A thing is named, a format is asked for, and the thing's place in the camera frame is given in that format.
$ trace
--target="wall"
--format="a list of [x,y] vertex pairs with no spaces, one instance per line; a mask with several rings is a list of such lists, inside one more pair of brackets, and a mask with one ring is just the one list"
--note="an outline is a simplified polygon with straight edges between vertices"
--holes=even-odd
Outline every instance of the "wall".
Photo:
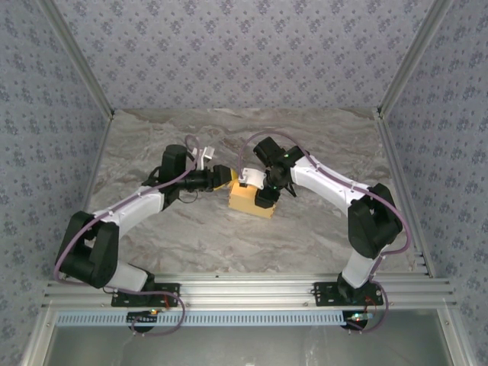
[[105,120],[34,0],[0,2],[0,364],[18,364]]
[[432,0],[56,0],[118,108],[380,104]]
[[387,120],[439,276],[488,364],[488,4],[455,2]]

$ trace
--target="yellow sponge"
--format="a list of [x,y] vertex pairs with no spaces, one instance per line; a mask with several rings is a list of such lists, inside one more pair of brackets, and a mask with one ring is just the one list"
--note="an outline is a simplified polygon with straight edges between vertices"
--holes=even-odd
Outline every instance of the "yellow sponge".
[[238,181],[233,182],[229,194],[229,207],[234,210],[246,212],[247,214],[256,215],[271,219],[276,209],[276,204],[270,208],[261,208],[254,204],[254,198],[258,189],[251,185],[241,187]]

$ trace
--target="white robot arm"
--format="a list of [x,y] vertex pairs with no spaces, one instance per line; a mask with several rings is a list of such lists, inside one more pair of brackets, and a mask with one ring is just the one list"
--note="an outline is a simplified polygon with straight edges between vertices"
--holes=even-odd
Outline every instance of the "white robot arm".
[[181,190],[212,191],[231,181],[233,174],[230,168],[215,165],[210,170],[204,166],[213,152],[214,149],[210,147],[202,149],[195,170],[166,188],[146,192],[151,187],[160,186],[181,175],[186,169],[187,158],[194,159],[196,155],[196,151],[192,155],[185,146],[167,146],[162,155],[162,164],[154,169],[142,187],[132,195],[94,213],[75,213],[69,221],[57,260],[87,223],[96,217],[102,218],[69,250],[60,271],[96,288],[153,291],[152,274],[118,260],[119,239],[138,223],[166,209],[178,199]]
[[371,191],[394,205],[389,190],[381,184],[371,188],[357,183],[323,165],[313,156],[312,163],[297,146],[285,152],[271,137],[261,141],[254,148],[254,153],[265,164],[266,172],[263,174],[255,169],[247,169],[247,174],[239,178],[239,182],[258,188],[256,205],[270,207],[278,200],[282,188],[294,195],[292,184],[296,184],[325,198],[348,217],[348,237],[353,250],[339,275],[338,283],[344,297],[354,300],[355,293],[359,293],[359,289],[368,282],[381,252],[394,241],[403,227],[383,204],[339,184],[320,172],[319,168],[352,187]]

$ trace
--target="marble table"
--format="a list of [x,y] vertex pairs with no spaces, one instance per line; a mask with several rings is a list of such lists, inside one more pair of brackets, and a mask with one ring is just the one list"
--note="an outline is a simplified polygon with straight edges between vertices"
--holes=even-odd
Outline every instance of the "marble table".
[[[235,168],[243,141],[265,128],[293,135],[332,169],[366,184],[381,182],[394,195],[373,111],[125,110],[112,121],[89,209],[105,208],[134,192],[160,164],[165,147],[183,144],[188,133],[215,148],[213,164]],[[279,136],[275,140],[292,146]],[[246,149],[244,166],[258,168],[254,145]],[[270,220],[229,209],[226,189],[200,193],[193,204],[176,201],[122,238],[120,258],[152,272],[339,273],[351,254],[346,217],[313,192],[295,189],[298,197],[284,192]],[[404,242],[401,233],[392,247]],[[380,269],[408,271],[414,261],[410,249],[388,258]]]

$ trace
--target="black mounting plate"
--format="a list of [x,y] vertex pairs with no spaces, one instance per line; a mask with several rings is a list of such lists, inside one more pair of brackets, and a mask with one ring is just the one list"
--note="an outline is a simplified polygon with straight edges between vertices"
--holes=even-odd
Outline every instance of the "black mounting plate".
[[[166,291],[172,292],[173,294],[180,295],[180,284],[154,284],[154,289],[152,291]],[[112,295],[112,307],[154,307],[161,308],[166,307],[166,300],[168,301],[169,307],[177,307],[178,301],[170,296],[166,299],[161,295],[132,295],[125,294],[124,292],[118,291],[116,294]]]
[[[140,311],[140,312],[132,312],[127,313],[125,321],[127,324],[130,324],[129,329],[132,330],[132,323],[148,323],[154,324],[158,320],[157,315],[151,315],[150,311]],[[134,326],[134,330],[138,333],[146,333],[150,331],[154,326]]]
[[371,302],[366,300],[367,297],[370,297],[376,305],[383,305],[383,294],[379,286],[366,282],[361,289],[363,290],[362,294],[355,303],[349,303],[345,300],[339,293],[337,282],[316,282],[313,284],[311,293],[315,297],[315,304],[318,307],[371,306]]

